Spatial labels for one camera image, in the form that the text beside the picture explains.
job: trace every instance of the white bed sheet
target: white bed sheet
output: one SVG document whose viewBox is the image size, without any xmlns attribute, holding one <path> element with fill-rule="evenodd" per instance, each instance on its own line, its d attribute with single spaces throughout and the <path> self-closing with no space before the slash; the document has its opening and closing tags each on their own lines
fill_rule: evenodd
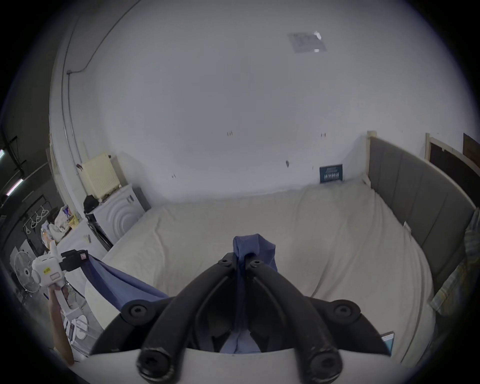
<svg viewBox="0 0 480 384">
<path fill-rule="evenodd" d="M 361 180 L 151 209 L 103 262 L 173 296 L 231 252 L 234 236 L 254 233 L 276 244 L 278 271 L 304 295 L 357 303 L 379 333 L 395 332 L 392 359 L 417 363 L 435 325 L 430 269 Z M 118 314 L 90 283 L 85 297 L 104 328 Z"/>
</svg>

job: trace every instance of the white wall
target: white wall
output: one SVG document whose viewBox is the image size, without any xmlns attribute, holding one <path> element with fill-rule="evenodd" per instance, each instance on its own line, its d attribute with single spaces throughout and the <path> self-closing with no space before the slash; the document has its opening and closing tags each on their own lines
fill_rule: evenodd
<svg viewBox="0 0 480 384">
<path fill-rule="evenodd" d="M 65 70 L 133 3 L 82 16 Z M 325 52 L 293 52 L 287 34 L 307 31 Z M 72 75 L 70 98 L 82 160 L 110 151 L 152 205 L 318 183 L 336 163 L 353 177 L 367 130 L 420 156 L 426 132 L 457 150 L 463 132 L 480 139 L 454 59 L 395 1 L 142 0 Z"/>
</svg>

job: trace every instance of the cable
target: cable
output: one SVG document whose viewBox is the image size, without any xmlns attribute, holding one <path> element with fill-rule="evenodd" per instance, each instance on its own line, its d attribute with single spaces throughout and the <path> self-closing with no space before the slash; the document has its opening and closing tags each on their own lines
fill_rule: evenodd
<svg viewBox="0 0 480 384">
<path fill-rule="evenodd" d="M 141 2 L 142 0 L 137 0 L 137 2 L 132 5 L 129 9 L 127 9 L 125 11 L 125 13 L 120 16 L 120 18 L 115 22 L 115 24 L 113 24 L 113 26 L 108 30 L 107 34 L 103 37 L 102 41 L 100 41 L 100 44 L 98 44 L 98 46 L 96 47 L 95 51 L 93 52 L 92 56 L 90 57 L 90 60 L 87 62 L 87 64 L 80 70 L 78 71 L 67 71 L 67 75 L 70 75 L 72 73 L 80 73 L 80 72 L 83 72 L 86 70 L 86 68 L 88 67 L 88 65 L 90 64 L 90 62 L 92 61 L 93 59 L 93 56 L 96 54 L 96 52 L 98 51 L 98 49 L 100 48 L 100 46 L 102 45 L 102 43 L 105 41 L 105 39 L 107 38 L 107 36 L 110 34 L 110 32 L 117 26 L 117 24 L 120 22 L 121 19 L 123 19 L 123 17 L 128 13 L 130 12 L 139 2 Z"/>
<path fill-rule="evenodd" d="M 105 41 L 105 39 L 107 38 L 107 36 L 110 34 L 110 32 L 117 26 L 117 24 L 120 22 L 120 20 L 123 19 L 123 17 L 125 17 L 125 15 L 130 12 L 139 2 L 141 2 L 142 0 L 137 0 L 137 2 L 135 2 L 129 9 L 127 9 L 123 15 L 113 24 L 113 26 L 108 30 L 107 34 L 103 37 L 103 39 L 100 41 L 100 44 L 98 44 L 98 46 L 95 48 L 95 51 L 93 52 L 92 56 L 90 57 L 90 59 L 88 60 L 87 64 L 80 70 L 78 71 L 71 71 L 71 70 L 68 70 L 66 72 L 68 78 L 67 78 L 67 103 L 68 103 L 68 113 L 69 113 L 69 116 L 70 116 L 70 128 L 72 130 L 72 137 L 73 137 L 73 141 L 75 143 L 75 149 L 77 151 L 77 155 L 78 155 L 78 158 L 80 159 L 80 162 L 83 162 L 82 161 L 82 157 L 80 156 L 80 151 L 78 150 L 78 144 L 77 144 L 77 139 L 75 137 L 75 131 L 73 129 L 73 121 L 72 121 L 72 110 L 70 108 L 70 75 L 71 74 L 74 74 L 74 73 L 81 73 L 83 71 L 85 71 L 88 67 L 88 65 L 90 64 L 90 62 L 92 61 L 93 59 L 93 56 L 95 56 L 95 54 L 97 53 L 98 49 L 100 48 L 100 46 L 103 44 L 103 42 Z M 62 94 L 63 94 L 63 74 L 65 73 L 65 62 L 67 61 L 67 53 L 68 53 L 68 48 L 70 46 L 70 42 L 72 41 L 72 36 L 73 36 L 73 33 L 75 31 L 75 28 L 77 27 L 77 23 L 78 23 L 78 20 L 80 18 L 77 19 L 76 23 L 75 23 L 75 27 L 73 28 L 73 31 L 72 31 L 72 35 L 70 36 L 70 40 L 68 42 L 68 46 L 67 46 L 67 51 L 65 52 L 65 60 L 63 62 L 63 70 L 62 70 L 62 82 L 61 82 L 61 87 L 62 87 Z M 63 96 L 62 96 L 62 105 L 61 105 L 61 109 L 62 109 L 62 115 L 63 115 L 63 126 L 66 127 L 66 124 L 65 124 L 65 114 L 64 114 L 64 111 L 63 111 Z M 72 152 L 70 151 L 70 156 L 72 157 L 72 162 L 73 164 L 75 165 L 75 161 L 73 159 L 73 155 L 72 155 Z"/>
<path fill-rule="evenodd" d="M 67 49 L 65 50 L 65 57 L 63 59 L 63 66 L 62 66 L 62 72 L 61 72 L 61 84 L 60 84 L 60 87 L 61 87 L 60 101 L 61 101 L 61 115 L 62 115 L 62 118 L 63 118 L 63 130 L 65 131 L 65 139 L 67 140 L 68 151 L 70 152 L 70 158 L 72 159 L 72 163 L 73 163 L 74 166 L 75 166 L 76 163 L 75 163 L 75 160 L 73 159 L 72 151 L 70 149 L 70 144 L 68 142 L 67 124 L 65 124 L 65 111 L 64 111 L 64 108 L 63 108 L 63 78 L 64 78 L 64 74 L 65 74 L 65 63 L 67 62 L 68 48 L 70 47 L 70 43 L 72 42 L 73 33 L 75 32 L 75 29 L 77 27 L 77 24 L 78 24 L 79 20 L 80 20 L 80 17 L 77 18 L 77 21 L 75 22 L 75 25 L 73 26 L 72 34 L 70 35 L 70 39 L 68 40 L 68 44 L 67 44 Z M 77 173 L 77 177 L 80 178 L 77 167 L 75 167 L 75 172 Z"/>
</svg>

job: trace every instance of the blue fabric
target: blue fabric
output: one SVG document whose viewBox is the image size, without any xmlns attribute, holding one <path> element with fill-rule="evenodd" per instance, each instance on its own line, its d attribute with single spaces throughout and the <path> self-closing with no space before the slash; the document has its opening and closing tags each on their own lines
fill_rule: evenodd
<svg viewBox="0 0 480 384">
<path fill-rule="evenodd" d="M 245 305 L 245 256 L 257 255 L 266 265 L 275 269 L 275 244 L 265 240 L 259 234 L 236 236 L 233 239 L 233 252 L 237 256 L 237 310 L 232 334 L 223 345 L 223 353 L 260 352 L 258 345 L 250 336 Z"/>
<path fill-rule="evenodd" d="M 236 236 L 233 251 L 237 256 L 237 310 L 232 334 L 223 345 L 223 353 L 260 352 L 250 336 L 245 305 L 245 256 L 254 253 L 267 266 L 275 269 L 275 245 L 259 234 Z M 89 256 L 82 271 L 93 287 L 119 311 L 131 300 L 158 301 L 168 296 L 158 289 Z"/>
<path fill-rule="evenodd" d="M 82 271 L 93 287 L 119 311 L 132 300 L 159 301 L 168 295 L 118 269 L 89 256 Z"/>
</svg>

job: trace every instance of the plaid blanket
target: plaid blanket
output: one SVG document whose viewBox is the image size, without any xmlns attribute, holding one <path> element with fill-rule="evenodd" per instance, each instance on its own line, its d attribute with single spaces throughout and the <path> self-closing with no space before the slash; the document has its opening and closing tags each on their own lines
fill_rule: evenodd
<svg viewBox="0 0 480 384">
<path fill-rule="evenodd" d="M 480 272 L 480 208 L 465 230 L 466 257 L 433 297 L 430 305 L 442 316 L 457 314 L 467 303 Z"/>
</svg>

